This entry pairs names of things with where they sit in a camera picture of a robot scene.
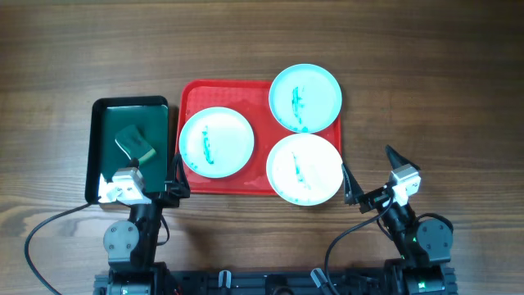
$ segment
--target green sponge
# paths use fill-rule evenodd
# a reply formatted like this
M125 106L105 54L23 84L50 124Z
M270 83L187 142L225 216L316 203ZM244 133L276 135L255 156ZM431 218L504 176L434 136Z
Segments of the green sponge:
M129 125L117 132L115 142L129 160L137 158L139 165L145 164L156 155L155 149L142 137L135 125Z

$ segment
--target plate rim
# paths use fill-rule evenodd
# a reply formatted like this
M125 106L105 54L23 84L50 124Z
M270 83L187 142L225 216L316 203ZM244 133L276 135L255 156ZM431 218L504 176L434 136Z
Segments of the plate rim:
M185 157L184 157L184 155L182 153L184 147L182 145L183 141L181 140L181 138L184 138L183 137L184 130L187 130L186 126L188 126L191 123L192 120L198 120L199 118L193 119L197 115L202 116L202 113L205 113L205 112L208 112L208 111L223 111L223 112L226 112L228 114L232 114L233 116L235 116L238 119L240 119L240 121L243 121L245 123L245 126L249 127L249 130L250 130L250 134L251 134L251 136L249 137L250 138L250 142L249 142L250 145L247 148L247 151L249 151L249 152L246 153L246 154L249 154L249 156L246 157L246 160L242 163L242 165L239 166L239 168L237 170L234 170L232 173L230 173L228 175L215 176L215 175L202 174L201 172L195 171L193 168L191 168L190 165L187 164L187 159L185 159ZM187 119L186 123L182 126L182 128L180 130L180 135L178 137L178 150L180 152L180 156L182 157L183 163L185 164L185 166L187 168L189 168L189 170L195 172L196 174L198 174L198 175L200 175L202 177L206 177L206 178L209 178L209 179L222 179L222 178L234 175L239 170L241 170L244 166L246 166L247 162L251 159L251 156L253 155L253 151L255 150L255 133L253 132L253 127L251 127L251 124L246 119L246 117L243 114L239 113L238 111L235 111L235 110L233 110L233 109L231 109L229 107L208 107L208 108L205 108L205 109L200 110L197 113L195 113L193 116L191 116L189 119Z
M277 119L277 116L275 114L275 110L273 109L272 107L272 97L273 95L275 94L275 84L280 80L282 79L282 77L284 75L288 75L289 72L292 72L294 71L296 68L301 68L301 67L306 67L306 68L313 68L319 72L322 72L324 74L324 76L331 82L331 84L334 86L335 88L335 92L336 92L336 97L338 98L337 101L339 102L337 104L337 106L333 107L333 109L337 109L337 115L334 116L332 118L332 120L329 122L329 124L325 125L322 129L318 129L318 130L314 130L314 131L307 131L307 132L304 132L304 131L296 131L296 130L293 130L293 129L290 129L288 128L287 126L285 126L281 121L279 121ZM337 119L337 117L340 115L341 113L341 110L342 110L342 89L341 89L341 86L338 84L337 82L337 79L335 79L335 76L333 76L333 74L331 74L328 70L322 68L321 66L317 66L317 65L314 65L314 64L308 64L308 63L301 63L301 64L296 64L296 65L293 65L293 66L288 66L286 69L284 69L283 71L281 71L276 77L275 79L273 79L273 82L271 83L271 87L269 87L269 95L268 95L268 104L269 104L269 110L271 111L271 114L273 115L273 118L282 126L284 127L285 129L288 129L292 132L295 132L295 133L298 133L298 134L315 134L315 133L318 133L324 129L326 129L327 127L329 127L331 124L333 124L333 122Z

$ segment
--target blue stain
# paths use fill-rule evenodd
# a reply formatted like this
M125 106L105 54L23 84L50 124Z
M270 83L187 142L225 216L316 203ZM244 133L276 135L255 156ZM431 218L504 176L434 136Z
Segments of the blue stain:
M298 166L298 163L296 162L295 153L292 152L291 154L293 155L293 161L295 162L296 178L298 179L298 182L304 183L305 182L304 175L302 174L302 172L300 172L300 167Z
M204 135L204 155L206 156L206 161L213 165L215 163L215 160L211 157L211 148L210 148L210 139L207 136L209 133L209 130L206 127L204 127L204 130L202 130L202 135Z
M293 115L298 120L298 124L302 124L302 108L304 108L304 103L301 103L304 98L301 98L298 95L298 87L293 89L293 99L291 100L291 107L293 108Z

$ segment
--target wood grain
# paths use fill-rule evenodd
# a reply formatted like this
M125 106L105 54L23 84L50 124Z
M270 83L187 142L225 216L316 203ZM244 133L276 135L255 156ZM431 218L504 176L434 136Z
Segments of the wood grain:
M193 79L271 80L300 62L343 88L344 156L364 190L386 180L388 143L423 168L413 208L454 222L460 293L522 293L521 2L168 2L0 7L1 294L47 293L23 242L84 202L95 100L160 94L176 106ZM172 237L157 260L171 270L309 270L369 218L340 194L313 208L193 195L165 214ZM34 238L34 262L63 293L90 294L108 269L102 236L126 218L90 207L57 220ZM337 245L332 264L397 256L369 226Z

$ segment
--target black cable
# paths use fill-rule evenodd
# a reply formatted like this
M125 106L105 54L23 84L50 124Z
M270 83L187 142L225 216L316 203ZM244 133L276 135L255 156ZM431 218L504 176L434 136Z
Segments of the black cable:
M374 216L373 218L370 218L370 219L366 220L365 222L363 222L361 224L355 225L354 227L352 227L352 228L348 229L347 231L345 231L344 233L340 234L338 237L336 237L333 240L333 242L331 242L331 245L329 245L329 247L327 248L326 257L324 258L324 272L326 273L326 278L327 278L327 281L328 281L327 283L329 284L329 288L331 288L331 290L336 295L340 295L340 294L335 289L335 286L333 286L333 283L331 282L331 278L329 276L329 255L331 254L331 250L335 247L335 245L338 243L338 241L340 241L346 235L351 234L354 231L356 231L357 229L361 229L364 226L369 225L369 224L375 222L376 220L379 220L384 214L386 214L386 212L388 210L390 210L392 205L393 205L393 198L390 198L390 203L387 205L387 207L386 207L386 209L384 209L384 211L380 212L380 214Z
M417 219L415 219L414 222L418 222L419 220L421 220L424 217L431 217L431 218L435 218L436 220L442 221L444 224L446 224L449 227L449 229L451 230L451 233L453 233L453 224L451 223L451 221L449 221L444 216L440 216L440 215L438 215L436 213L424 213L424 214L418 216Z
M167 239L164 242L156 242L156 246L165 245L167 241L169 241L169 227L167 227L167 222L165 222L165 218L163 215L160 216L160 221L162 221L162 224L165 227L165 231L167 232Z
M377 219L377 225L380 228L380 230L387 236L387 238L390 239L390 241L393 241L393 238L391 237L390 233L388 233L387 230L384 229L379 219Z
M77 211L80 211L82 209L85 209L87 207L91 206L91 204L87 203L85 205L82 205L82 206L79 206L79 207L76 207L74 209L71 209L71 210L68 210L68 211L65 211L65 212L62 212L60 214L56 214L55 216L52 216L52 217L49 217L47 218L46 220L40 222L39 225L37 225L33 230L31 230L31 232L29 233L29 235L27 236L27 239L25 240L25 245L24 245L24 254L25 254L25 260L27 261L27 264L29 265L29 267L31 268L31 270L33 271L34 275L36 275L36 277L40 280L40 282L42 282L42 284L44 286L46 286L49 291L51 291L51 293L55 294L55 295L60 295L60 293L54 289L48 282L47 280L45 280L42 275L38 272L38 270L36 269L36 267L34 267L34 264L33 262L31 261L31 257L29 256L29 242L31 242L31 238L34 236L34 234L36 234L36 232L41 229L44 225L48 224L49 222L53 221L53 220L56 220L62 216L66 216L68 214L71 214L71 213L75 213Z

